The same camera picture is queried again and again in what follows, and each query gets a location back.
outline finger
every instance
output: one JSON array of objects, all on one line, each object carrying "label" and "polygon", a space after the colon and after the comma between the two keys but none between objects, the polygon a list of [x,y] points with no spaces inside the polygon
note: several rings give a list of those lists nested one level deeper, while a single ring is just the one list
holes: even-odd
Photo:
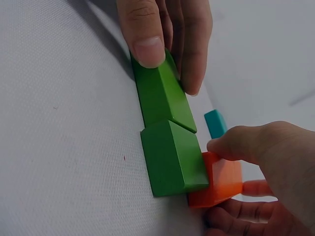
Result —
[{"label": "finger", "polygon": [[258,133],[259,127],[236,126],[221,138],[212,139],[207,144],[207,149],[228,160],[244,160],[256,164],[252,147]]},{"label": "finger", "polygon": [[154,68],[165,60],[159,9],[155,0],[117,0],[121,28],[136,60]]},{"label": "finger", "polygon": [[212,228],[222,230],[227,235],[234,236],[263,236],[266,227],[266,224],[236,219],[220,207],[209,210],[208,219]]},{"label": "finger", "polygon": [[166,8],[165,0],[156,0],[157,6],[159,9],[159,17],[161,19],[163,37],[165,47],[171,51],[172,49],[172,40],[173,40],[173,26],[172,22]]},{"label": "finger", "polygon": [[243,183],[242,194],[251,197],[274,196],[266,180],[253,180]]},{"label": "finger", "polygon": [[279,145],[294,135],[301,133],[301,128],[284,121],[276,121],[262,126],[236,126],[228,130],[221,138],[211,140],[208,151],[213,151],[228,160],[244,160],[261,164],[267,152],[279,149]]},{"label": "finger", "polygon": [[218,207],[223,208],[235,218],[265,223],[270,219],[275,203],[244,203],[231,199],[220,204]]},{"label": "finger", "polygon": [[181,73],[185,36],[185,23],[181,0],[166,0],[166,6],[173,25],[173,42],[171,54],[174,58],[179,73]]},{"label": "finger", "polygon": [[185,41],[181,82],[189,95],[199,92],[207,67],[212,17],[208,0],[181,0]]},{"label": "finger", "polygon": [[227,236],[225,232],[218,229],[209,229],[205,233],[205,236]]}]

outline green wooden block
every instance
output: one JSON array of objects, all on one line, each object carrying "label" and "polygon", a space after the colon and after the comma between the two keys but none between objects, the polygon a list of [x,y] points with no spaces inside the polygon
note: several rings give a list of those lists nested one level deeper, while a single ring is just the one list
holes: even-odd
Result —
[{"label": "green wooden block", "polygon": [[141,140],[155,197],[208,187],[208,176],[195,134],[164,120],[145,128]]},{"label": "green wooden block", "polygon": [[226,133],[226,124],[220,112],[210,111],[205,114],[205,119],[212,139],[219,138]]},{"label": "green wooden block", "polygon": [[132,67],[145,127],[168,119],[196,133],[197,128],[171,54],[166,50],[166,60],[158,68],[146,69],[133,58]]}]

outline fingernail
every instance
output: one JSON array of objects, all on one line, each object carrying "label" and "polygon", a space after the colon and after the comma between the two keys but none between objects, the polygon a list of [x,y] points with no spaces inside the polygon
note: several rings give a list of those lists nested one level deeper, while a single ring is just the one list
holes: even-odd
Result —
[{"label": "fingernail", "polygon": [[148,38],[134,44],[139,63],[146,68],[156,68],[165,61],[165,50],[160,37]]}]

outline building block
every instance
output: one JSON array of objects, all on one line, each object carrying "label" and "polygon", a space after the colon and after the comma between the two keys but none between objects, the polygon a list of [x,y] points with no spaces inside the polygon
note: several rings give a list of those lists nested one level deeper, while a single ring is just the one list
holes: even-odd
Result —
[{"label": "building block", "polygon": [[141,132],[142,147],[153,195],[187,193],[209,186],[195,134],[163,120]]},{"label": "building block", "polygon": [[221,137],[227,128],[223,116],[217,110],[205,114],[206,123],[212,139]]},{"label": "building block", "polygon": [[202,157],[209,177],[209,187],[189,193],[189,207],[213,207],[242,193],[242,169],[239,161],[220,159],[212,152],[204,152]]},{"label": "building block", "polygon": [[166,50],[165,62],[154,69],[142,67],[133,57],[131,62],[145,127],[168,119],[196,133],[197,128],[171,54]]}]

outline orange block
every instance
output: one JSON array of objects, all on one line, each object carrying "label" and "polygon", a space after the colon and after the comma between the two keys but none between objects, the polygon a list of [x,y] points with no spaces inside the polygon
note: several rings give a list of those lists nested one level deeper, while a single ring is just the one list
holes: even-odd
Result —
[{"label": "orange block", "polygon": [[204,152],[202,157],[209,177],[209,187],[189,193],[189,207],[213,207],[242,192],[242,168],[239,161],[220,159],[212,152]]}]

